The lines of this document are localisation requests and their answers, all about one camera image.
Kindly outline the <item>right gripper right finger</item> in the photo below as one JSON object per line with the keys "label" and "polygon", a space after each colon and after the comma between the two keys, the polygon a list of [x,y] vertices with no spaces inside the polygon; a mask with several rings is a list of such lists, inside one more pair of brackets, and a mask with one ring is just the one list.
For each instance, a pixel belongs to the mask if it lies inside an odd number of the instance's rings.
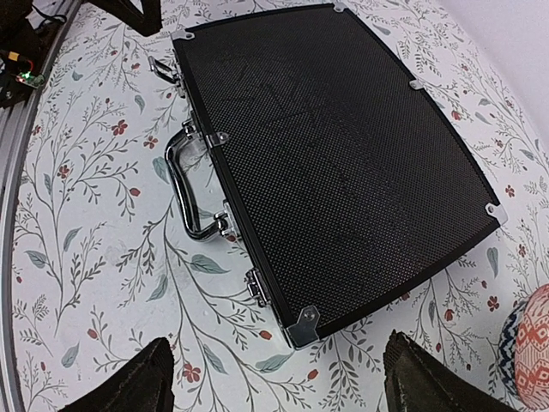
{"label": "right gripper right finger", "polygon": [[511,411],[451,372],[413,339],[392,331],[383,353],[389,411]]}

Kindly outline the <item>black poker case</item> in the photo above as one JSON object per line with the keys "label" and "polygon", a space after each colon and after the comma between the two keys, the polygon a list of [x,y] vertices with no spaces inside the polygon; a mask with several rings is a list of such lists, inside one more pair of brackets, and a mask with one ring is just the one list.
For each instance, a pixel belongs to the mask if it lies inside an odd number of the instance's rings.
{"label": "black poker case", "polygon": [[295,349],[389,304],[507,221],[423,83],[343,3],[172,34],[190,120],[166,165],[196,241],[235,236]]}

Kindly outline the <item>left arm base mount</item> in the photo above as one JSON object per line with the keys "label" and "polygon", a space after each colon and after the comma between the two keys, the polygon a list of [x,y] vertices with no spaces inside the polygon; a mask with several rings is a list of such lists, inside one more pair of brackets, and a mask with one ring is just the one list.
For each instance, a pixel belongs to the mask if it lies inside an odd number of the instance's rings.
{"label": "left arm base mount", "polygon": [[27,100],[45,84],[45,58],[65,14],[48,15],[31,1],[1,2],[1,107]]}

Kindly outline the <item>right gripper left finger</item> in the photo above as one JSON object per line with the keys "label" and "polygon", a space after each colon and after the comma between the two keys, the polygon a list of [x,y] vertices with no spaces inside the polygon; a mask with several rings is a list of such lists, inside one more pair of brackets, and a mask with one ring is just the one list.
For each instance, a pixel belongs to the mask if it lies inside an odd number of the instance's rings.
{"label": "right gripper left finger", "polygon": [[155,338],[103,384],[64,411],[172,411],[174,358],[169,342]]}

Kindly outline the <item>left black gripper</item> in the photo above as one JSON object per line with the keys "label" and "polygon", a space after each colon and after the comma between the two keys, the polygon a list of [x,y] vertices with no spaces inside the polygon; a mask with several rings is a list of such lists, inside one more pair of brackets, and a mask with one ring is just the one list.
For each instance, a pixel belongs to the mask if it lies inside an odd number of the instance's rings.
{"label": "left black gripper", "polygon": [[143,0],[140,4],[142,11],[131,1],[103,1],[102,9],[144,37],[157,34],[162,29],[161,1]]}

